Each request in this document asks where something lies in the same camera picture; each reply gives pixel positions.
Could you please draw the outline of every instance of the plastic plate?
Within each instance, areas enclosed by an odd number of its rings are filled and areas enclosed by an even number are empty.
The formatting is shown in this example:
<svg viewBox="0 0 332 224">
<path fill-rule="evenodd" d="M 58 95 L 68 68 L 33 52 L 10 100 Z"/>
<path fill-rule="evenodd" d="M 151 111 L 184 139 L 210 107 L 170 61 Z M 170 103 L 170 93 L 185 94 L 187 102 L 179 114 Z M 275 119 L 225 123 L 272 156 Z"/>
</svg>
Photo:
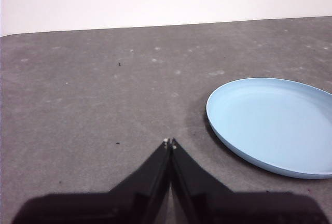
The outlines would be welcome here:
<svg viewBox="0 0 332 224">
<path fill-rule="evenodd" d="M 217 88 L 206 112 L 219 139 L 248 162 L 290 177 L 332 177 L 332 94 L 283 79 L 241 79 Z"/>
</svg>

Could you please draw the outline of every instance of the gray carpet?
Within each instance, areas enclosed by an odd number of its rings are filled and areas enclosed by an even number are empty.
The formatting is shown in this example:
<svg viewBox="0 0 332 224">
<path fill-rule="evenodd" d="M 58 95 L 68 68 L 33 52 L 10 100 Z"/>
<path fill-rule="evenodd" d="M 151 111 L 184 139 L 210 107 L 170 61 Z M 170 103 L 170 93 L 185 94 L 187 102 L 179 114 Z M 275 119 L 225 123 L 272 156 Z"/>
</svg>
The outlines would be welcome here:
<svg viewBox="0 0 332 224">
<path fill-rule="evenodd" d="M 111 189 L 165 137 L 230 189 L 309 195 L 332 221 L 332 179 L 247 163 L 217 144 L 204 110 L 247 77 L 332 92 L 331 30 L 321 17 L 2 37 L 1 223 L 32 197 Z"/>
</svg>

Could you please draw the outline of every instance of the plate rim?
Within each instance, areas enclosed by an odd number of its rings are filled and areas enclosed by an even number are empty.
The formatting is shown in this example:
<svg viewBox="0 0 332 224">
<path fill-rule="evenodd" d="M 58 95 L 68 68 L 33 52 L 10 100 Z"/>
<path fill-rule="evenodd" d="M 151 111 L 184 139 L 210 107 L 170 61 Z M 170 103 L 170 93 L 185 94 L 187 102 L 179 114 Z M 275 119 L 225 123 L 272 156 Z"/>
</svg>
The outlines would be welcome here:
<svg viewBox="0 0 332 224">
<path fill-rule="evenodd" d="M 290 176 L 289 174 L 292 174 L 292 173 L 296 173 L 296 174 L 301 174 L 303 176 L 305 175 L 308 175 L 308 176 L 323 176 L 323 178 L 327 178 L 327 176 L 332 176 L 332 171 L 331 172 L 310 172 L 310 171 L 298 171 L 298 170 L 292 170 L 290 168 L 285 168 L 285 167 L 282 167 L 282 166 L 278 166 L 278 165 L 274 165 L 272 163 L 267 163 L 265 161 L 262 161 L 260 159 L 257 159 L 245 152 L 243 152 L 241 149 L 239 149 L 237 146 L 235 146 L 234 144 L 230 143 L 229 141 L 227 141 L 225 138 L 222 137 L 222 135 L 215 129 L 215 127 L 213 126 L 212 122 L 211 122 L 211 116 L 209 114 L 209 106 L 211 104 L 211 98 L 212 96 L 222 87 L 228 85 L 228 84 L 231 84 L 231 83 L 235 83 L 235 82 L 239 82 L 239 81 L 243 81 L 243 80 L 256 80 L 256 79 L 263 79 L 263 80 L 279 80 L 279 81 L 287 81 L 287 82 L 291 82 L 291 83 L 297 83 L 297 84 L 300 84 L 300 85 L 303 85 L 305 87 L 310 87 L 314 90 L 319 90 L 323 93 L 326 93 L 328 94 L 329 96 L 332 97 L 332 94 L 327 92 L 327 91 L 324 91 L 322 89 L 319 89 L 319 88 L 316 88 L 314 86 L 311 86 L 311 85 L 308 85 L 308 84 L 305 84 L 305 83 L 301 83 L 301 82 L 297 82 L 297 81 L 293 81 L 293 80 L 287 80 L 287 79 L 279 79 L 279 78 L 270 78 L 270 77 L 252 77 L 252 78 L 243 78 L 243 79 L 238 79 L 238 80 L 233 80 L 233 81 L 230 81 L 228 83 L 225 83 L 221 86 L 219 86 L 218 88 L 216 88 L 209 96 L 209 98 L 207 99 L 207 102 L 206 102 L 206 108 L 205 108 L 205 111 L 206 111 L 206 115 L 207 115 L 207 118 L 209 120 L 209 123 L 212 127 L 212 130 L 215 132 L 215 134 L 217 135 L 217 137 L 219 138 L 219 140 L 225 144 L 232 152 L 234 152 L 235 154 L 237 154 L 238 156 L 240 156 L 241 158 L 243 158 L 244 160 L 254 164 L 255 166 L 258 166 L 264 170 L 268 170 L 266 169 L 265 167 L 262 167 L 262 166 L 259 166 L 258 164 L 248 160 L 247 158 L 244 158 L 243 156 L 239 155 L 239 153 L 241 153 L 242 155 L 245 155 L 245 157 L 248 157 L 249 159 L 251 160 L 254 160 L 254 161 L 257 161 L 257 163 L 262 163 L 264 164 L 265 166 L 267 167 L 271 167 L 271 168 L 274 168 L 274 169 L 278 169 L 278 170 L 281 170 L 281 171 L 286 171 L 287 173 L 285 174 L 282 174 L 282 175 L 287 175 L 287 176 Z"/>
</svg>

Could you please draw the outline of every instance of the gray table surface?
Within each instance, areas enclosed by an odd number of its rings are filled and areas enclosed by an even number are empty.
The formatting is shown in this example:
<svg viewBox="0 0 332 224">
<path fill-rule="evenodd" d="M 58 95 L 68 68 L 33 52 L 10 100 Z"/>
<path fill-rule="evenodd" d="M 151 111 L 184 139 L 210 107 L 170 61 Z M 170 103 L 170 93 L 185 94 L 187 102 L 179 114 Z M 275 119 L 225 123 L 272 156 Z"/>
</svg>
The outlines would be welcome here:
<svg viewBox="0 0 332 224">
<path fill-rule="evenodd" d="M 247 77 L 332 92 L 332 17 L 18 34 L 1 47 L 1 223 L 32 197 L 109 190 L 165 137 L 230 189 L 309 195 L 332 221 L 332 179 L 249 164 L 218 144 L 204 110 Z"/>
</svg>

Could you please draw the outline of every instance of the debris speck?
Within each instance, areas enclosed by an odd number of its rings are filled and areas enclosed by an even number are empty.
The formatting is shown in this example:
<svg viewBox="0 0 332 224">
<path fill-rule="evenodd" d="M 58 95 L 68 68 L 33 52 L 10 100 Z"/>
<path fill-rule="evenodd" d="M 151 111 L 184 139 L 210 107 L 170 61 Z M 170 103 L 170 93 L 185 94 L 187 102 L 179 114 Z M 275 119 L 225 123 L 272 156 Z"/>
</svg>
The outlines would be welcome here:
<svg viewBox="0 0 332 224">
<path fill-rule="evenodd" d="M 172 96 L 173 98 L 176 98 L 176 97 L 178 97 L 178 93 L 175 93 L 175 92 L 174 92 L 174 93 L 171 94 L 171 96 Z"/>
<path fill-rule="evenodd" d="M 209 75 L 211 76 L 216 76 L 216 75 L 223 75 L 225 73 L 225 71 L 223 70 L 218 70 L 218 71 L 215 71 L 215 72 L 211 72 L 209 73 Z"/>
</svg>

